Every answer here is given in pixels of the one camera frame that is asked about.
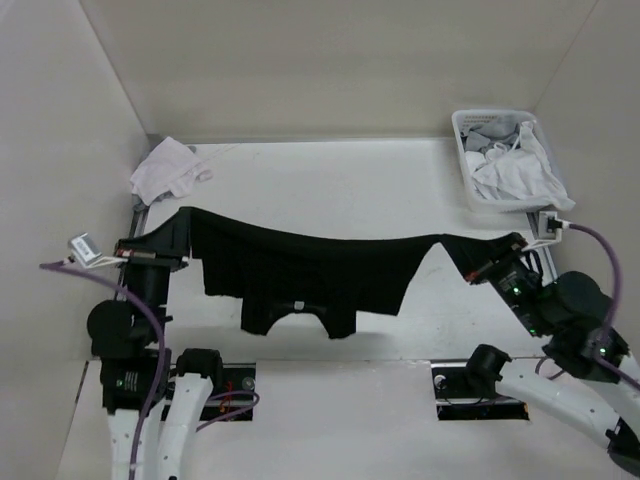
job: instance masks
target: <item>white wall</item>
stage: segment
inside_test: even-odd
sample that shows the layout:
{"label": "white wall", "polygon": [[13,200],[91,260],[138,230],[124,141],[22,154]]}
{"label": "white wall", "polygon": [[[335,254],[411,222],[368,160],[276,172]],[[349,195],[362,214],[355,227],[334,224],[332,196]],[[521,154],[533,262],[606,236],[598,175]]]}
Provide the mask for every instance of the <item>white wall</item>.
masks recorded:
{"label": "white wall", "polygon": [[183,140],[450,135],[532,108],[595,0],[82,0],[145,129]]}
{"label": "white wall", "polygon": [[[640,2],[600,0],[536,109],[577,206],[567,217],[601,231],[624,265],[619,330],[640,350]],[[560,269],[583,270],[607,291],[611,268],[595,241],[569,233]]]}
{"label": "white wall", "polygon": [[108,293],[38,270],[70,235],[127,232],[146,140],[77,0],[0,0],[0,464],[55,476],[88,340]]}

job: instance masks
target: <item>wire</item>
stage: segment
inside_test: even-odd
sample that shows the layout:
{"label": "wire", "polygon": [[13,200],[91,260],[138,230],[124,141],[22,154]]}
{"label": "wire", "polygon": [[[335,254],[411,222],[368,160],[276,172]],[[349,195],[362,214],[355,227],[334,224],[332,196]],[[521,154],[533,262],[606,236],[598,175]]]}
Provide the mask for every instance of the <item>wire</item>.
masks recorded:
{"label": "wire", "polygon": [[570,223],[569,228],[572,230],[584,232],[595,238],[598,243],[602,245],[602,248],[604,248],[604,251],[607,253],[607,256],[609,257],[609,260],[611,262],[611,267],[613,268],[613,293],[611,294],[611,306],[609,307],[609,311],[607,312],[607,317],[605,318],[604,324],[602,326],[600,336],[596,341],[596,348],[594,348],[593,350],[593,358],[599,365],[618,375],[633,388],[640,391],[640,383],[630,375],[607,361],[602,356],[602,352],[600,351],[600,349],[606,349],[607,347],[605,341],[609,338],[609,333],[613,328],[613,322],[615,320],[618,307],[620,306],[620,296],[622,294],[622,268],[620,267],[620,260],[618,259],[613,246],[607,241],[606,238],[604,238],[604,236],[602,236],[597,231],[593,230],[592,228],[585,227],[584,225],[578,225],[576,223]]}
{"label": "wire", "polygon": [[129,480],[135,480],[135,468],[136,462],[138,460],[138,444],[140,443],[140,435],[142,433],[142,425],[151,410],[151,403],[153,402],[153,397],[155,395],[156,390],[158,390],[158,386],[160,385],[160,380],[162,377],[162,371],[164,369],[165,363],[165,343],[164,343],[164,332],[162,331],[162,326],[160,322],[153,314],[151,309],[145,305],[145,303],[134,293],[127,290],[126,287],[118,285],[115,282],[102,278],[98,275],[94,275],[89,272],[84,272],[82,270],[71,270],[65,267],[66,262],[54,262],[54,263],[42,263],[40,264],[40,268],[43,270],[49,270],[51,272],[62,273],[64,275],[71,275],[73,277],[84,278],[90,280],[94,283],[102,285],[104,287],[115,290],[116,292],[122,294],[127,300],[129,300],[149,321],[153,330],[155,331],[156,337],[158,338],[158,362],[156,364],[156,371],[153,376],[153,380],[151,381],[151,387],[149,388],[149,393],[147,394],[147,398],[142,404],[142,408],[140,409],[140,414],[138,415],[138,422],[136,423],[136,428],[133,433],[133,445],[131,447],[131,456],[129,458]]}
{"label": "wire", "polygon": [[216,422],[222,422],[223,420],[229,420],[230,418],[237,417],[238,415],[242,415],[243,413],[252,410],[258,403],[260,402],[260,395],[258,395],[254,391],[247,390],[233,390],[231,392],[224,392],[218,395],[214,395],[213,397],[209,397],[209,400],[222,400],[225,397],[237,397],[238,395],[253,395],[254,401],[251,405],[247,405],[246,407],[239,408],[238,410],[234,410],[233,412],[225,413],[224,415],[220,415],[219,417],[214,418],[213,420],[209,420],[208,422],[203,423],[198,428],[196,428],[196,432],[199,432],[203,428],[208,427]]}
{"label": "wire", "polygon": [[[540,368],[542,367],[542,364],[549,359],[550,357],[543,357],[540,359],[540,361],[536,364],[536,368],[535,368],[536,375],[540,375]],[[553,375],[546,377],[546,379],[553,381],[556,378],[560,378],[562,375],[564,375],[564,373],[565,373],[564,370],[560,370],[558,373],[554,373]]]}

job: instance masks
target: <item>laundry basket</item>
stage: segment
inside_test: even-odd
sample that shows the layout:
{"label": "laundry basket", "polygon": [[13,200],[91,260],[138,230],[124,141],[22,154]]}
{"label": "laundry basket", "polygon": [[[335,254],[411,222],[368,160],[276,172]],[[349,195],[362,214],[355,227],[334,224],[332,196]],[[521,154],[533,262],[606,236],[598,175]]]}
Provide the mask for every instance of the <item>laundry basket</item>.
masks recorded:
{"label": "laundry basket", "polygon": [[532,113],[525,112],[523,110],[458,110],[451,116],[453,121],[453,131],[456,136],[456,144],[458,146],[458,158],[460,161],[460,169],[462,170],[462,178],[464,180],[464,188],[467,194],[467,200],[469,201],[469,207],[474,212],[479,213],[499,213],[499,212],[533,212],[543,207],[548,206],[548,202],[542,200],[493,200],[486,199],[478,193],[467,160],[464,155],[464,147],[462,145],[461,132],[468,130],[469,127],[477,125],[479,123],[489,123],[493,119],[504,116],[512,115],[517,122],[531,121],[533,122],[533,133],[544,147],[551,165],[551,171],[555,177],[562,181],[562,176],[556,165],[555,157],[549,148],[547,139],[542,132],[538,119]]}

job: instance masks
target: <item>white cloth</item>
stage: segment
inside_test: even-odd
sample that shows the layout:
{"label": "white cloth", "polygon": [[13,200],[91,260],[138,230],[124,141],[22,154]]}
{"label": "white cloth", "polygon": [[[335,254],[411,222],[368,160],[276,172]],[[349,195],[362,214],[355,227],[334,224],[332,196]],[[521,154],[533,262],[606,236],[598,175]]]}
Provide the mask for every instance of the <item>white cloth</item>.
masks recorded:
{"label": "white cloth", "polygon": [[186,197],[196,181],[211,177],[211,170],[188,147],[167,137],[133,172],[131,192],[151,205],[167,192],[176,198]]}
{"label": "white cloth", "polygon": [[[478,159],[471,160],[478,165]],[[544,148],[533,134],[532,122],[522,122],[514,148],[496,144],[487,151],[485,164],[471,170],[478,192],[487,199],[543,200],[559,210],[571,210],[575,202],[551,171]]]}

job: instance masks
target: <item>pile of clothes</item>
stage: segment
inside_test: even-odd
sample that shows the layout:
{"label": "pile of clothes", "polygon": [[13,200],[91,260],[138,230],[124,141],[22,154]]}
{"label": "pile of clothes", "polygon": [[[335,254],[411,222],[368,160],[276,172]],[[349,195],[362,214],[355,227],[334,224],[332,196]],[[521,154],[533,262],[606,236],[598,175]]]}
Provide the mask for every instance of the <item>pile of clothes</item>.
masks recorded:
{"label": "pile of clothes", "polygon": [[493,200],[536,200],[571,210],[575,202],[551,170],[533,134],[533,122],[513,115],[461,132],[465,158],[477,192]]}

